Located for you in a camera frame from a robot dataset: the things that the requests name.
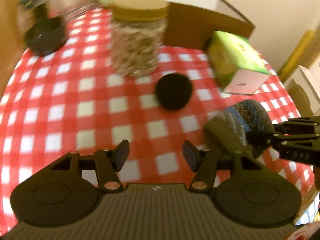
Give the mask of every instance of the wooden cabinet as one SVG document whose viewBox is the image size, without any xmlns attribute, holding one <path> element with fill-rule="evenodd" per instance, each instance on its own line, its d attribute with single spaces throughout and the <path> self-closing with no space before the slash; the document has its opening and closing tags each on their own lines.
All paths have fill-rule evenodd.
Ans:
<svg viewBox="0 0 320 240">
<path fill-rule="evenodd" d="M 0 0 L 0 97 L 16 63 L 24 51 L 17 28 L 17 2 Z"/>
</svg>

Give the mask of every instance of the black sponge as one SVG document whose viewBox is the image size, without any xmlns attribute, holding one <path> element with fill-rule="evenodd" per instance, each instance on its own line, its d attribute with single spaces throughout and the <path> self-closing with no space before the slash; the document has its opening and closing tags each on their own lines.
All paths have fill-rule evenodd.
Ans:
<svg viewBox="0 0 320 240">
<path fill-rule="evenodd" d="M 192 94 L 192 83 L 188 77 L 171 73 L 159 79 L 156 85 L 156 96 L 160 104 L 169 110 L 180 110 L 189 102 Z"/>
</svg>

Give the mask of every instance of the brown box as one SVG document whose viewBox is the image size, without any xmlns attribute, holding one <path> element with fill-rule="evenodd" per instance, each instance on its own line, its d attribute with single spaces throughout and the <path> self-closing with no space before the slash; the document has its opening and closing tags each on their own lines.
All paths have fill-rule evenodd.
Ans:
<svg viewBox="0 0 320 240">
<path fill-rule="evenodd" d="M 214 31 L 249 38 L 255 26 L 223 0 L 170 2 L 164 45 L 206 50 Z"/>
</svg>

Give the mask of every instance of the cardboard box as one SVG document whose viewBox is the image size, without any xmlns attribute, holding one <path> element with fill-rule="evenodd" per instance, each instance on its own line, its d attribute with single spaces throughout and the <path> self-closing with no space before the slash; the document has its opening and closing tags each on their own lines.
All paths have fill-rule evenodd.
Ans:
<svg viewBox="0 0 320 240">
<path fill-rule="evenodd" d="M 214 31 L 249 38 L 255 26 L 224 0 L 166 0 L 170 3 L 163 45 L 208 49 Z"/>
<path fill-rule="evenodd" d="M 224 92 L 252 95 L 269 78 L 269 71 L 246 38 L 215 31 L 207 54 Z"/>
</svg>

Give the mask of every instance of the glass jar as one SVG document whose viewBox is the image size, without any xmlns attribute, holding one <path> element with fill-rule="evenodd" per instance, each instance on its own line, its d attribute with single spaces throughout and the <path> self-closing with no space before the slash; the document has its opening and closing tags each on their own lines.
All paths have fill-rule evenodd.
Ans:
<svg viewBox="0 0 320 240">
<path fill-rule="evenodd" d="M 59 0 L 20 0 L 17 19 L 25 44 L 36 55 L 50 54 L 67 40 Z"/>
<path fill-rule="evenodd" d="M 163 0 L 112 0 L 110 5 L 113 69 L 122 76 L 150 75 L 167 26 L 168 4 Z"/>
</svg>

